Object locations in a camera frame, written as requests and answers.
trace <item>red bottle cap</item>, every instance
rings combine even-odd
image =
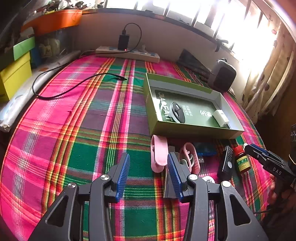
[[[238,156],[239,154],[244,153],[244,149],[242,146],[237,146],[233,149],[233,152],[234,152],[235,156]]]

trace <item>plaid tablecloth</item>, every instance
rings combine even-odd
[[[191,71],[171,62],[153,64],[88,56],[62,70],[41,93],[56,95],[88,76],[103,72],[120,74],[128,80],[98,76],[61,98],[36,99],[15,130],[1,171],[0,212],[21,241],[28,240],[65,185],[95,180],[107,173],[123,152],[130,154],[131,168],[124,197],[110,209],[114,240],[181,241],[183,238],[188,204],[164,200],[164,176],[151,170],[142,86],[146,72],[207,85]],[[218,181],[216,173],[223,146],[246,142],[264,147],[235,98],[227,93],[224,97],[245,132],[232,141],[212,140],[218,155],[205,158],[200,175],[210,175],[215,181]],[[231,182],[253,211],[264,210],[271,181],[256,160],[250,158],[250,161],[252,169],[240,176],[235,174]],[[86,203],[85,240],[88,239],[87,210]],[[211,211],[209,240],[213,240],[214,231],[212,207]]]

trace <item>human hand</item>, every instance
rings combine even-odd
[[[270,191],[268,193],[267,202],[269,204],[273,205],[276,201],[276,198],[277,198],[277,194],[274,192],[275,186],[276,186],[276,183],[275,183],[276,178],[272,174],[270,174],[270,178],[273,180],[273,182],[271,184]],[[286,203],[282,213],[287,213],[291,209],[296,209],[296,192],[293,188],[289,188],[286,191],[284,191],[281,194],[281,197],[283,199],[288,199],[288,202]]]

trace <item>yellow box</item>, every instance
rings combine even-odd
[[[0,102],[9,101],[30,76],[30,52],[27,52],[0,72]]]

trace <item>silver screw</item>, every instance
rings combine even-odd
[[[231,183],[229,181],[223,181],[222,185],[226,188],[229,188],[231,186]]]
[[[190,179],[190,180],[197,180],[197,179],[198,179],[198,176],[195,175],[195,174],[190,174],[190,175],[189,175],[189,179]]]
[[[106,181],[108,179],[109,179],[109,175],[107,175],[107,174],[104,174],[101,176],[101,180],[103,180],[103,181]]]
[[[68,188],[74,188],[74,187],[76,187],[76,183],[69,183],[68,184]]]

